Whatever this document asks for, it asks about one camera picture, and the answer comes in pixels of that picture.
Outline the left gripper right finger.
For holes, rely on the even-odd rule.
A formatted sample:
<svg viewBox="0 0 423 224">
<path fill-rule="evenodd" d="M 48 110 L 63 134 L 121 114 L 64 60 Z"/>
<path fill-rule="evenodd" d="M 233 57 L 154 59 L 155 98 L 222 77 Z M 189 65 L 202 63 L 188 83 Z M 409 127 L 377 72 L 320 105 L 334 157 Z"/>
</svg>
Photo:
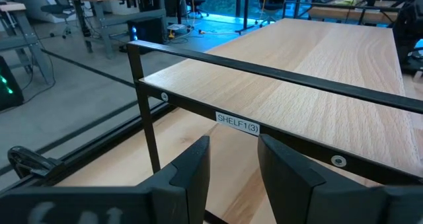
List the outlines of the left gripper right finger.
<svg viewBox="0 0 423 224">
<path fill-rule="evenodd" d="M 423 224 L 423 187 L 366 187 L 269 135 L 258 160 L 277 224 Z"/>
</svg>

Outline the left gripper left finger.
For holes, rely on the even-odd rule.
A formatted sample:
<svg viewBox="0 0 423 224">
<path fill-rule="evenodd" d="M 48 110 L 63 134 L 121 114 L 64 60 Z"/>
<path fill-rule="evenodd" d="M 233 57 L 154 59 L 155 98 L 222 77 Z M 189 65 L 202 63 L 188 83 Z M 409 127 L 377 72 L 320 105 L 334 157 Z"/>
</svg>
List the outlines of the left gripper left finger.
<svg viewBox="0 0 423 224">
<path fill-rule="evenodd" d="M 0 195 L 0 224 L 202 224 L 210 183 L 204 135 L 137 186 L 33 187 Z"/>
</svg>

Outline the white shelf label sticker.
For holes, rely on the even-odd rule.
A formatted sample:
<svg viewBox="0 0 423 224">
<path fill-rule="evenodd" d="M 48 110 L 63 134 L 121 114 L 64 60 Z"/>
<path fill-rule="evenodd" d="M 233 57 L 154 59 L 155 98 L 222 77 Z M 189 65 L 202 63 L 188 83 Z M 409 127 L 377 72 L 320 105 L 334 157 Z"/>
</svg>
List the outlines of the white shelf label sticker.
<svg viewBox="0 0 423 224">
<path fill-rule="evenodd" d="M 236 130 L 247 132 L 251 135 L 259 135 L 260 125 L 254 122 L 250 122 L 235 116 L 224 114 L 221 112 L 215 113 L 215 120 L 223 125 L 229 126 Z"/>
</svg>

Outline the white power strip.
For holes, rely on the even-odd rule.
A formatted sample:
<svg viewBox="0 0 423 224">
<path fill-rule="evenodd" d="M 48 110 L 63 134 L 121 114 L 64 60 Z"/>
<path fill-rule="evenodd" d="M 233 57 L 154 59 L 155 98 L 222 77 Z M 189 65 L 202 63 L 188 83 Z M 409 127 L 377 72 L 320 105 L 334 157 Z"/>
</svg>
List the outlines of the white power strip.
<svg viewBox="0 0 423 224">
<path fill-rule="evenodd" d="M 190 32 L 193 27 L 185 24 L 170 24 L 167 26 L 167 29 L 172 31 L 186 30 L 187 32 Z"/>
</svg>

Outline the computer tower with blue light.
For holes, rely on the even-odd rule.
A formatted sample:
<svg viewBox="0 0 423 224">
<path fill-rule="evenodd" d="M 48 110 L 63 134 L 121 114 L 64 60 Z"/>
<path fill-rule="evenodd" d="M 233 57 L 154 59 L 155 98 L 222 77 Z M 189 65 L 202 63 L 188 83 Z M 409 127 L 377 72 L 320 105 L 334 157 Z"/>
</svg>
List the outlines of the computer tower with blue light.
<svg viewBox="0 0 423 224">
<path fill-rule="evenodd" d="M 130 40 L 163 44 L 163 25 L 160 18 L 147 17 L 127 22 Z"/>
</svg>

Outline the black clamp on table edge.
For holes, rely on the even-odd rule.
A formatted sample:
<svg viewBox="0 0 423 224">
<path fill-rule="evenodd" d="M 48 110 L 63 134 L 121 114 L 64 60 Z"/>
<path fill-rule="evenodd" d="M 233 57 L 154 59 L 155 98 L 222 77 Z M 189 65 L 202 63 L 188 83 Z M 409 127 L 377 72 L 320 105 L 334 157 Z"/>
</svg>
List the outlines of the black clamp on table edge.
<svg viewBox="0 0 423 224">
<path fill-rule="evenodd" d="M 7 158 L 19 178 L 34 175 L 49 178 L 65 169 L 62 161 L 45 158 L 37 152 L 22 146 L 15 146 L 8 150 Z"/>
</svg>

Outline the computer tower with green lights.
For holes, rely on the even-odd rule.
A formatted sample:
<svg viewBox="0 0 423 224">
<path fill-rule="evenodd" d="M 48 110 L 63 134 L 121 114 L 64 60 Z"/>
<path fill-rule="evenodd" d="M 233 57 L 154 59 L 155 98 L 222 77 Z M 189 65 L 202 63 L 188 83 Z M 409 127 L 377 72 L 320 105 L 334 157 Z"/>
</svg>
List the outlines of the computer tower with green lights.
<svg viewBox="0 0 423 224">
<path fill-rule="evenodd" d="M 4 57 L 0 56 L 0 111 L 20 106 L 23 102 L 22 90 Z"/>
</svg>

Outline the black table edge frame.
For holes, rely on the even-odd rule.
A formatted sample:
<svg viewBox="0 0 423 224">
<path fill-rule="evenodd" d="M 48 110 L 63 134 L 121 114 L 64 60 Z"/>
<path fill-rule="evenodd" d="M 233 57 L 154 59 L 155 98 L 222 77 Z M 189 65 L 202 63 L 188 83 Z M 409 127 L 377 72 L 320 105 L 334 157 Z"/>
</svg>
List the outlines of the black table edge frame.
<svg viewBox="0 0 423 224">
<path fill-rule="evenodd" d="M 58 184 L 143 129 L 143 120 L 140 116 L 136 116 L 125 124 L 119 125 L 117 128 L 62 156 L 59 160 L 64 162 L 65 168 L 59 173 L 50 178 L 38 178 L 34 175 L 27 176 L 0 190 L 0 194 L 14 188 L 53 186 Z"/>
</svg>

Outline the black frame wooden shelf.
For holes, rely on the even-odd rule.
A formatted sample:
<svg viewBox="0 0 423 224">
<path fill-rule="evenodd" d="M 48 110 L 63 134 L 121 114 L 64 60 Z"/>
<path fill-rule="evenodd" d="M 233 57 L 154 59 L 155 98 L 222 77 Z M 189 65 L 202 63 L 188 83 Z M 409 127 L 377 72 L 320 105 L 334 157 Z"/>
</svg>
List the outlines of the black frame wooden shelf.
<svg viewBox="0 0 423 224">
<path fill-rule="evenodd" d="M 215 122 L 221 112 L 260 125 L 300 153 L 380 184 L 423 184 L 389 28 L 284 19 L 207 52 L 128 44 L 139 109 L 149 97 Z M 345 167 L 330 159 L 341 155 Z"/>
</svg>

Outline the black frame wooden table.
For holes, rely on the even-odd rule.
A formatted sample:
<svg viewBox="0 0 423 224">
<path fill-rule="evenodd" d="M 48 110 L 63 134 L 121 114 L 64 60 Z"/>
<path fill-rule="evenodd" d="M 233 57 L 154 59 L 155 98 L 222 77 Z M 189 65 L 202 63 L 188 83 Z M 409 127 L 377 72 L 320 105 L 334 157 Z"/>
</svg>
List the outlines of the black frame wooden table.
<svg viewBox="0 0 423 224">
<path fill-rule="evenodd" d="M 392 24 L 397 20 L 404 1 L 377 0 L 374 6 L 369 6 L 365 0 L 331 0 L 327 3 L 310 3 L 287 1 L 303 7 L 293 16 L 295 19 L 308 18 L 320 21 L 334 20 L 337 23 L 356 24 Z"/>
</svg>

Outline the grey frame wooden desk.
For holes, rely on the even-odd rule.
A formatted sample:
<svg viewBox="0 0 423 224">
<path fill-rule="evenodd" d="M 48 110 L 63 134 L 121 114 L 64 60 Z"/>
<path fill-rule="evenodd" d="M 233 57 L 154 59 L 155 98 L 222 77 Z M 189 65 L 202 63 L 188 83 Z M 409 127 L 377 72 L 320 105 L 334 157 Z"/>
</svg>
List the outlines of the grey frame wooden desk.
<svg viewBox="0 0 423 224">
<path fill-rule="evenodd" d="M 51 85 L 54 82 L 52 67 L 42 53 L 40 40 L 32 29 L 25 10 L 23 3 L 0 0 L 0 23 L 7 33 L 7 37 L 0 38 L 0 52 L 14 50 L 19 62 L 10 65 L 11 69 L 22 67 L 29 72 L 29 67 L 34 65 L 45 82 Z"/>
<path fill-rule="evenodd" d="M 117 39 L 118 36 L 114 36 L 110 32 L 110 28 L 120 24 L 126 24 L 129 20 L 148 20 L 148 19 L 160 19 L 161 20 L 161 33 L 165 34 L 167 32 L 167 12 L 165 8 L 165 0 L 159 0 L 159 8 L 144 11 L 144 12 L 137 12 L 128 15 L 117 15 L 113 17 L 106 17 L 103 11 L 103 4 L 107 1 L 113 0 L 71 0 L 73 2 L 75 11 L 77 12 L 77 17 L 80 23 L 84 23 L 85 17 L 82 12 L 82 2 L 89 2 L 93 6 L 93 13 L 95 14 L 95 18 L 99 24 L 99 35 L 100 38 L 96 39 L 93 36 L 89 36 L 87 34 L 88 28 L 86 26 L 82 26 L 82 31 L 84 34 L 84 41 L 86 43 L 86 48 L 89 53 L 92 52 L 91 44 L 93 42 L 103 44 L 106 57 L 108 59 L 112 59 L 114 57 L 114 51 L 112 49 L 112 40 Z M 119 0 L 121 3 L 127 3 L 130 0 Z"/>
</svg>

